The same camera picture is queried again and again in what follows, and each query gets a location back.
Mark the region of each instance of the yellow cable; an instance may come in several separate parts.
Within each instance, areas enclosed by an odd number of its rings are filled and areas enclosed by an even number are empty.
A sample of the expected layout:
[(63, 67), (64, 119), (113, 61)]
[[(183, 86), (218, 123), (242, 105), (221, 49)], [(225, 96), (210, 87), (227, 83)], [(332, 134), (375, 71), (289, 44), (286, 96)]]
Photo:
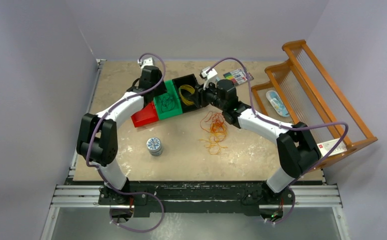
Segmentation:
[(186, 106), (191, 106), (191, 105), (194, 105), (194, 102), (193, 101), (190, 101), (188, 99), (186, 99), (183, 95), (182, 95), (182, 91), (181, 90), (186, 90), (188, 91), (190, 94), (194, 94), (195, 93), (195, 88), (192, 87), (191, 85), (181, 85), (179, 87), (179, 95), (180, 95), (180, 99), (181, 101), (186, 105)]

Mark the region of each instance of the can lid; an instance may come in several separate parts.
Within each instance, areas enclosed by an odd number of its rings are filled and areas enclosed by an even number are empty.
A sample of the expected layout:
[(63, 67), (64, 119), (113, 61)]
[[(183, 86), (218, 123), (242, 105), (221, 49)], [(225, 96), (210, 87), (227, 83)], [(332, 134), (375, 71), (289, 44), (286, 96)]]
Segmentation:
[(161, 147), (161, 141), (158, 137), (151, 137), (148, 141), (146, 141), (146, 147), (150, 151), (156, 151)]

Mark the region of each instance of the red box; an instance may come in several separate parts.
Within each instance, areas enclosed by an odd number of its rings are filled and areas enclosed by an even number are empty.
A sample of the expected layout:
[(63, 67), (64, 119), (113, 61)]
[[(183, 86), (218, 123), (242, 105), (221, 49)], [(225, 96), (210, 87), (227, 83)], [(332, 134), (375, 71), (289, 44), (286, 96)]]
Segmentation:
[(146, 105), (146, 107), (144, 107), (142, 110), (131, 116), (131, 121), (133, 122), (135, 128), (155, 123), (158, 120), (158, 114), (155, 110), (154, 102)]

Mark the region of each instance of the wooden tabletop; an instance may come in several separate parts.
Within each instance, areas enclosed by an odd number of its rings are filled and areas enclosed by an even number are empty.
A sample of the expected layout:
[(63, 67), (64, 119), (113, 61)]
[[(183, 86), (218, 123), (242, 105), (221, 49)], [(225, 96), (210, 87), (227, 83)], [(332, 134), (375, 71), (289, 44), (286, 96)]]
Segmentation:
[[(211, 66), (213, 61), (169, 61), (165, 63), (165, 80), (195, 74), (198, 82), (201, 69)], [(279, 62), (244, 62), (254, 77), (252, 85), (269, 81), (264, 69)], [(233, 61), (222, 62), (215, 69), (220, 78), (223, 74), (239, 68)], [(136, 62), (105, 62), (90, 112), (96, 114), (120, 99), (141, 70)], [(239, 100), (250, 104), (248, 84), (236, 87)], [(259, 93), (265, 100), (265, 92)], [(270, 104), (264, 105), (268, 115), (283, 122), (290, 118), (279, 116)], [(116, 160), (121, 170), (131, 181), (255, 181), (266, 180), (279, 167), (276, 146), (269, 140), (244, 129), (228, 126), (227, 138), (221, 143), (227, 147), (218, 155), (211, 155), (206, 144), (209, 133), (200, 128), (200, 121), (209, 111), (220, 113), (209, 105), (205, 108), (184, 113), (158, 122), (135, 128), (131, 119), (118, 129), (118, 154)], [(152, 156), (146, 142), (158, 137), (164, 147), (160, 156)], [(308, 173), (306, 180), (322, 180), (320, 171)], [(99, 181), (97, 171), (85, 164), (78, 156), (75, 181)]]

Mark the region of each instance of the white wall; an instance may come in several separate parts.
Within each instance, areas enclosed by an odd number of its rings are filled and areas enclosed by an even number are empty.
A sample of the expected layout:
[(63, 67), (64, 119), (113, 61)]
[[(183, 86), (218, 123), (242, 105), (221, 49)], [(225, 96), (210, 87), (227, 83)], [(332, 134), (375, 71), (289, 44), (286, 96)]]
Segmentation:
[(95, 65), (65, 0), (0, 0), (0, 240), (40, 238)]
[(285, 60), (328, 0), (67, 0), (96, 58)]
[(307, 41), (379, 141), (325, 169), (352, 239), (387, 239), (387, 1), (331, 0)]

